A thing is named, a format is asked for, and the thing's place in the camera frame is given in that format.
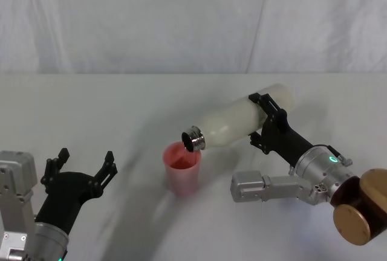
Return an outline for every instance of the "plastic cup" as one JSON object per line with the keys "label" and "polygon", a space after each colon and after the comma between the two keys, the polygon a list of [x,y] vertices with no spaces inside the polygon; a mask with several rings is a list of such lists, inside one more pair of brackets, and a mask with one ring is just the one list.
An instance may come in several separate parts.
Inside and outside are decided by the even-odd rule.
{"label": "plastic cup", "polygon": [[166,148],[163,154],[169,189],[177,196],[189,196],[199,188],[200,151],[189,152],[182,142]]}

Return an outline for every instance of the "white backdrop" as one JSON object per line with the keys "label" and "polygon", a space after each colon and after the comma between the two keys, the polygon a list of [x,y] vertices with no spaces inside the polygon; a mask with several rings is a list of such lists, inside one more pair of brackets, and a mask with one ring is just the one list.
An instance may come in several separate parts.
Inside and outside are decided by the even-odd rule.
{"label": "white backdrop", "polygon": [[387,71],[387,0],[0,0],[0,72]]}

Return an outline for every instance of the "black bracket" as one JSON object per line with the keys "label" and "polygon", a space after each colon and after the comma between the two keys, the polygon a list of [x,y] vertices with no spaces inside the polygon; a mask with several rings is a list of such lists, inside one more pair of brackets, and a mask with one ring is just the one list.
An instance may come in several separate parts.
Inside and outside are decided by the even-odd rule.
{"label": "black bracket", "polygon": [[67,148],[63,148],[57,158],[47,160],[41,183],[48,196],[35,220],[54,225],[66,234],[70,233],[81,206],[90,199],[102,196],[103,189],[117,174],[111,151],[108,151],[102,168],[94,176],[60,172],[69,157]]}
{"label": "black bracket", "polygon": [[290,127],[286,111],[269,94],[254,93],[249,95],[249,99],[267,114],[261,134],[250,134],[250,144],[261,149],[264,154],[277,152],[294,167],[302,154],[313,146]]}

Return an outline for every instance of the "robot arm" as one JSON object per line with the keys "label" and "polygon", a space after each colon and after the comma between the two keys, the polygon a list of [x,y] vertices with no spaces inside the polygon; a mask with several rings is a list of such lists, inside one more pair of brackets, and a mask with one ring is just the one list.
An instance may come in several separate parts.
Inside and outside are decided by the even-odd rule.
{"label": "robot arm", "polygon": [[81,206],[99,198],[117,173],[112,152],[95,176],[60,172],[69,158],[66,148],[48,159],[41,183],[48,194],[36,218],[31,206],[32,187],[37,183],[34,159],[29,153],[0,152],[0,212],[4,237],[0,261],[62,261],[68,235]]}
{"label": "robot arm", "polygon": [[265,154],[278,153],[290,165],[289,175],[262,176],[259,171],[233,175],[235,202],[298,198],[311,205],[329,202],[339,233],[355,245],[364,245],[387,228],[387,170],[371,169],[361,178],[348,168],[331,146],[310,144],[288,124],[287,113],[268,95],[249,99],[267,114],[261,134],[250,135],[251,145]]}

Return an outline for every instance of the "white bottle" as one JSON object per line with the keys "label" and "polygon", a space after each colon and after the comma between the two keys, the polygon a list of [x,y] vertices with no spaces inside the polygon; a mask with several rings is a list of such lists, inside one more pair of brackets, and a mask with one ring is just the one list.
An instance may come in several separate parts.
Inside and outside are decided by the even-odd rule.
{"label": "white bottle", "polygon": [[[287,111],[293,109],[293,95],[284,85],[274,84],[258,93],[269,94],[279,107]],[[183,132],[181,139],[188,151],[226,146],[262,128],[266,117],[262,108],[246,96],[210,111]]]}

